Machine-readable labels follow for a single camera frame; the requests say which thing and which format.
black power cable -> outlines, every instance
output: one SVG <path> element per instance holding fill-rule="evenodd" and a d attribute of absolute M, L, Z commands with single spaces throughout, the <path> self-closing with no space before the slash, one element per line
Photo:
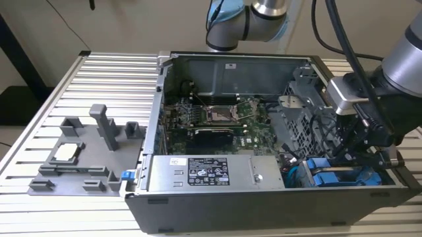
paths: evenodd
<path fill-rule="evenodd" d="M 335 35 L 336 35 L 338 41 L 340 43 L 342 49 L 344 51 L 347 61 L 348 61 L 350 66 L 355 72 L 358 81 L 360 83 L 360 87 L 362 87 L 363 92 L 368 98 L 368 101 L 370 101 L 372 109 L 376 113 L 378 119 L 379 119 L 387 133 L 390 135 L 392 135 L 394 134 L 394 127 L 392 127 L 391 121 L 387 117 L 387 114 L 384 112 L 384 109 L 380 105 L 380 102 L 378 100 L 375 92 L 371 88 L 371 84 L 370 84 L 367 75 L 363 71 L 362 65 L 356 59 L 355 52 L 351 48 L 351 45 L 350 45 L 350 42 L 347 39 L 347 35 L 344 32 L 344 28 L 342 25 L 342 21 L 340 21 L 339 15 L 338 15 L 335 0 L 326 0 L 324 2 L 326 2 L 326 7 L 327 7 L 328 15 L 330 15 L 330 20 L 331 20 L 331 24 L 334 27 Z"/>
<path fill-rule="evenodd" d="M 209 0 L 209 6 L 208 6 L 207 18 L 205 18 L 205 30 L 207 31 L 208 31 L 208 17 L 209 17 L 211 6 L 212 6 L 212 0 Z"/>
<path fill-rule="evenodd" d="M 5 145 L 6 147 L 12 147 L 8 143 L 0 142 L 1 145 Z"/>
<path fill-rule="evenodd" d="M 52 5 L 49 0 L 45 0 L 45 2 L 49 4 L 49 6 L 53 8 L 55 12 L 57 13 L 59 17 L 61 18 L 63 22 L 65 23 L 65 26 L 68 27 L 68 29 L 71 30 L 71 32 L 73 32 L 75 36 L 80 39 L 80 41 L 83 42 L 83 44 L 85 45 L 87 49 L 91 51 L 89 46 L 87 45 L 87 43 L 84 42 L 84 40 L 80 38 L 79 34 L 76 34 L 76 32 L 73 31 L 73 29 L 71 28 L 71 26 L 68 25 L 64 17 L 61 16 L 60 12 L 57 11 L 57 9 L 55 8 L 55 6 Z"/>
<path fill-rule="evenodd" d="M 330 46 L 320 38 L 320 35 L 319 35 L 319 32 L 318 32 L 318 27 L 316 27 L 316 17 L 315 17 L 315 11 L 316 11 L 316 0 L 312 0 L 312 5 L 311 5 L 311 23 L 312 23 L 312 31 L 314 31 L 314 35 L 315 35 L 315 38 L 316 38 L 316 41 L 318 43 L 322 45 L 322 47 L 324 47 L 327 50 L 335 52 L 335 53 L 339 53 L 339 54 L 343 54 L 344 55 L 344 52 L 338 49 L 338 48 L 334 48 L 332 46 Z M 372 60 L 378 60 L 378 61 L 382 61 L 382 57 L 378 57 L 378 56 L 372 56 L 372 55 L 368 55 L 368 54 L 362 54 L 362 53 L 356 53 L 356 57 L 359 58 L 366 58 L 366 59 L 372 59 Z"/>

barcode sticker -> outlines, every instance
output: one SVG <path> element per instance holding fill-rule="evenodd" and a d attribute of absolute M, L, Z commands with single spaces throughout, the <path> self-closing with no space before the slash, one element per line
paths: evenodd
<path fill-rule="evenodd" d="M 185 158 L 171 158 L 169 165 L 185 165 Z"/>

warning label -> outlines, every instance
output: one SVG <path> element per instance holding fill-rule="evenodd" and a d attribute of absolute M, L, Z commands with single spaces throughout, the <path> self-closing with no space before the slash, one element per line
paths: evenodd
<path fill-rule="evenodd" d="M 188 158 L 191 186 L 229 185 L 227 158 Z"/>

slotted aluminum surface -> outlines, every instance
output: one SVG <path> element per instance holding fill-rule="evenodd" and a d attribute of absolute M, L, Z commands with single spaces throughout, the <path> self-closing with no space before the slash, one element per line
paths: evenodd
<path fill-rule="evenodd" d="M 351 71 L 343 60 L 324 60 L 324 63 L 335 76 Z M 137 121 L 147 125 L 155 66 L 155 55 L 92 53 L 77 59 L 53 92 L 56 97 L 45 103 L 38 119 L 28 125 L 0 162 L 0 170 L 5 167 L 0 175 L 0 234 L 147 235 L 119 197 L 30 197 L 25 192 L 61 134 L 57 126 L 64 116 L 79 116 L 84 124 L 93 124 L 88 108 L 92 103 L 104 103 L 117 124 Z M 407 134 L 399 149 L 407 168 L 422 182 L 422 130 Z M 191 236 L 420 237 L 420 222 L 422 196 L 416 196 L 399 207 L 376 210 L 351 227 L 191 233 Z"/>

motherboard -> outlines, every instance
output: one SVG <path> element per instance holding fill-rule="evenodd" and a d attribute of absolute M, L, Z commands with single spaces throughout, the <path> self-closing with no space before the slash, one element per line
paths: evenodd
<path fill-rule="evenodd" d="M 231 105 L 195 104 L 181 98 L 165 110 L 167 152 L 169 155 L 279 154 L 266 104 L 253 96 L 237 96 Z"/>

